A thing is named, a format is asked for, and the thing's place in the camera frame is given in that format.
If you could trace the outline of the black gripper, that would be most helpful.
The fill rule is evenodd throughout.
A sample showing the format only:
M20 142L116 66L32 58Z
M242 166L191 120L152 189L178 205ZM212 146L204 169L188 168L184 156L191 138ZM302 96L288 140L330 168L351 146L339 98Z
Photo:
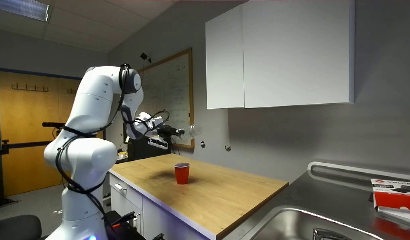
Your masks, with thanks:
M171 125L159 125L145 133L147 144L163 150L172 146L171 138L179 134L179 129Z

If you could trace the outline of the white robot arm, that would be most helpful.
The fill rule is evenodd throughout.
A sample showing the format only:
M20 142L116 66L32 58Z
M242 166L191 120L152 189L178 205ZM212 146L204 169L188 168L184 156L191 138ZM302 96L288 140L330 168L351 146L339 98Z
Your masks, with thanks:
M111 124L111 114L119 113L129 138L145 138L162 149L168 146L157 134L163 118L139 109L143 97L141 77L127 64L85 70L68 120L44 149L45 161L67 181L61 192L61 224L45 240L108 240L101 192L117 149L97 133Z

